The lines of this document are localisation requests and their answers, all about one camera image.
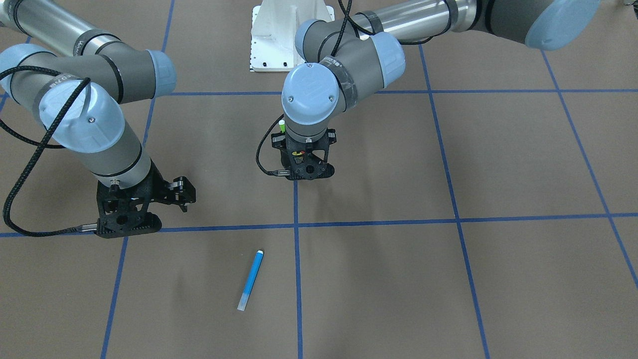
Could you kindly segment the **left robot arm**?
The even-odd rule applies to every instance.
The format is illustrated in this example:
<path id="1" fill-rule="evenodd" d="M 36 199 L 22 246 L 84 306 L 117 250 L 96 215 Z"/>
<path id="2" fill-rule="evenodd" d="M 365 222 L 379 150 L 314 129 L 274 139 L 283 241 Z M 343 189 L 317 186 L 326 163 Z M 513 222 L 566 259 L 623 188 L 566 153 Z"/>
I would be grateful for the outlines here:
<path id="1" fill-rule="evenodd" d="M 302 62 L 285 78 L 283 113 L 268 130 L 281 153 L 280 170 L 264 173 L 290 181 L 328 178 L 329 120 L 387 88 L 405 73 L 404 47 L 447 32 L 479 30 L 540 50 L 556 50 L 583 32 L 598 0 L 410 0 L 341 21 L 301 23 L 294 46 Z"/>

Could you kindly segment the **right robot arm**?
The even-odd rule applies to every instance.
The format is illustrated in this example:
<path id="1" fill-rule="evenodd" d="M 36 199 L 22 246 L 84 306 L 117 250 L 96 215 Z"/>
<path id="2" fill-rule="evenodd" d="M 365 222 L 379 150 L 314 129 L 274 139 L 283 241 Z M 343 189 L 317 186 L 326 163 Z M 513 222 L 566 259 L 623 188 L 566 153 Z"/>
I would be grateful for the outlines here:
<path id="1" fill-rule="evenodd" d="M 121 104 L 174 90 L 177 75 L 169 57 L 136 50 L 52 0 L 3 0 L 1 25 L 42 43 L 2 51 L 1 86 L 46 131 L 39 141 L 20 136 L 36 149 L 3 205 L 6 225 L 32 237 L 92 231 L 123 238 L 161 229 L 161 220 L 148 210 L 151 203 L 186 211 L 195 200 L 190 182 L 162 179 L 121 109 Z M 50 231 L 14 223 L 14 200 L 52 140 L 55 149 L 74 153 L 98 180 L 96 223 Z"/>

